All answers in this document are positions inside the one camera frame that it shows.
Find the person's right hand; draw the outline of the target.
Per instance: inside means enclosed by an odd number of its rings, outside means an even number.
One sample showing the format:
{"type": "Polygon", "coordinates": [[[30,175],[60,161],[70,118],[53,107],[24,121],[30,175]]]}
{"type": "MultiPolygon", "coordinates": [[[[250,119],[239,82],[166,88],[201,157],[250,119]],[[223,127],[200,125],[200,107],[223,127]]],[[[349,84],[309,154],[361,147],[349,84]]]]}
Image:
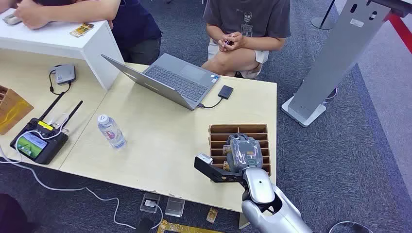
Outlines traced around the person's right hand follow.
{"type": "Polygon", "coordinates": [[[220,51],[230,51],[230,47],[234,45],[234,42],[228,40],[228,38],[232,38],[233,34],[225,34],[222,38],[218,41],[219,50],[220,51]]]}

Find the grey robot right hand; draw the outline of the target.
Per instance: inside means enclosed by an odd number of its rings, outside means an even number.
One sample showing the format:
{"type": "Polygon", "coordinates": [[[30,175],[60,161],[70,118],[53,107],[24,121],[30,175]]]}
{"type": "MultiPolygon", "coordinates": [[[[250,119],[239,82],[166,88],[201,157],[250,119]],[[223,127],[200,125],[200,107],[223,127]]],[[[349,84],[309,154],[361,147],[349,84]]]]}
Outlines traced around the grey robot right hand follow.
{"type": "Polygon", "coordinates": [[[236,133],[230,135],[226,143],[230,146],[226,158],[231,172],[241,173],[249,167],[262,168],[263,155],[259,140],[244,133],[236,133]]]}

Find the person's left hand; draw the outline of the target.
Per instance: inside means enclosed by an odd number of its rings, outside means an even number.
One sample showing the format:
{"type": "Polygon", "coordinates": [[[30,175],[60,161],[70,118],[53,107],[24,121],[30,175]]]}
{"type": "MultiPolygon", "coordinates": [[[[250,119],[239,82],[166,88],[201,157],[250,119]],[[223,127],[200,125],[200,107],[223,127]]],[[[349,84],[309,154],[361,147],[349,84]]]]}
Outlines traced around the person's left hand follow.
{"type": "Polygon", "coordinates": [[[47,9],[33,0],[22,0],[17,3],[14,15],[21,19],[29,29],[39,29],[49,23],[47,9]]]}
{"type": "Polygon", "coordinates": [[[227,51],[244,48],[245,40],[240,32],[234,32],[223,36],[225,49],[227,51]]]}

